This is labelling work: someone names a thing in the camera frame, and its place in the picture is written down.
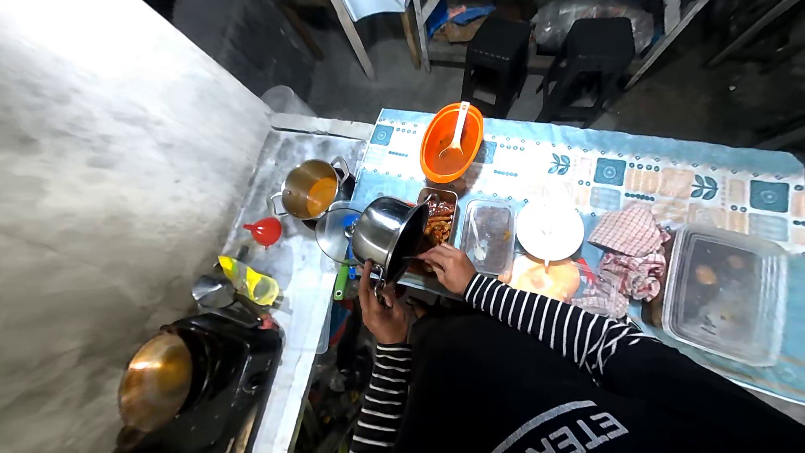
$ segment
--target table leg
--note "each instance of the table leg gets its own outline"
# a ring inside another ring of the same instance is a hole
[[[411,61],[414,63],[414,68],[419,69],[422,61],[419,58],[419,49],[416,47],[416,38],[414,37],[414,30],[411,26],[410,17],[411,8],[406,8],[405,12],[400,13],[402,20],[402,29],[405,31],[405,40],[408,43],[408,50],[411,52]]]
[[[341,22],[341,26],[344,28],[344,33],[347,34],[349,43],[352,44],[358,61],[361,62],[363,72],[366,73],[366,76],[369,78],[369,80],[373,81],[374,69],[372,68],[372,62],[369,60],[369,55],[366,54],[366,49],[363,48],[361,37],[358,35],[357,30],[355,29],[355,23],[353,23],[352,18],[349,17],[349,11],[347,11],[344,0],[330,0],[330,2],[332,3],[332,7],[336,9],[338,21]]]
[[[793,5],[799,3],[799,0],[782,0],[780,3],[774,6],[769,12],[767,12],[763,17],[758,19],[758,21],[752,24],[752,27],[749,27],[746,31],[744,31],[740,36],[738,36],[726,49],[719,52],[718,55],[714,56],[712,60],[708,61],[707,66],[713,67],[716,64],[719,64],[721,61],[724,61],[729,54],[735,52],[738,48],[741,48],[744,44],[748,43],[750,39],[754,38],[766,25],[769,25],[773,20],[780,17],[782,13],[791,9]]]
[[[427,36],[425,34],[425,21],[427,17],[422,14],[422,0],[411,0],[414,3],[414,16],[416,17],[416,30],[419,33],[419,48],[422,50],[422,66],[431,71],[431,60],[427,55]]]
[[[665,52],[665,49],[667,49],[671,43],[674,42],[674,39],[676,39],[676,37],[682,33],[682,30],[684,30],[685,27],[687,27],[687,25],[693,20],[693,16],[701,11],[701,9],[704,8],[704,5],[707,5],[709,1],[710,0],[696,0],[695,3],[692,3],[686,8],[687,12],[683,14],[682,20],[679,21],[679,24],[677,24],[673,30],[666,33],[659,39],[659,41],[657,41],[656,44],[654,44],[649,51],[649,54],[643,60],[640,69],[638,69],[638,71],[632,76],[624,89],[632,88],[632,86],[638,82],[638,79],[642,77],[643,73],[649,70],[649,67],[654,64],[659,56]]]

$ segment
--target person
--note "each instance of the person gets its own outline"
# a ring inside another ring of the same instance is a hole
[[[470,314],[411,328],[392,294],[360,281],[378,345],[350,450],[771,451],[805,427],[632,322],[477,273],[439,245],[419,256]]]

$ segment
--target tablecloth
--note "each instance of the tablecloth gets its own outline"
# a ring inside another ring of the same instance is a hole
[[[419,147],[433,114],[384,109],[358,169],[353,200],[389,195],[415,201],[430,185],[457,192],[459,212],[477,198],[507,200],[517,210],[541,197],[563,198],[582,214],[585,234],[599,216],[646,203],[668,230],[706,223],[775,241],[789,253],[786,324],[780,360],[754,368],[644,330],[738,384],[805,404],[805,170],[792,155],[545,123],[485,118],[484,142],[458,180],[429,183]],[[459,217],[455,235],[462,234]],[[584,242],[593,267],[603,251]],[[639,305],[630,317],[642,325]]]

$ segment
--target white plate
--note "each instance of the white plate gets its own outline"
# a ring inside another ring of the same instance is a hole
[[[564,260],[584,241],[584,223],[572,206],[531,202],[517,216],[517,239],[529,255]]]

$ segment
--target orange bowl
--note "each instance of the orange bowl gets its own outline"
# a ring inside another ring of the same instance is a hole
[[[439,157],[439,153],[450,145],[453,133],[456,132],[460,105],[456,102],[439,110],[427,126],[422,139],[419,164],[425,177],[433,182],[450,182],[460,177],[467,171],[478,149],[481,148],[481,141],[484,139],[484,117],[475,106],[470,106],[467,109],[464,130],[461,132],[461,151],[464,154],[448,152]]]

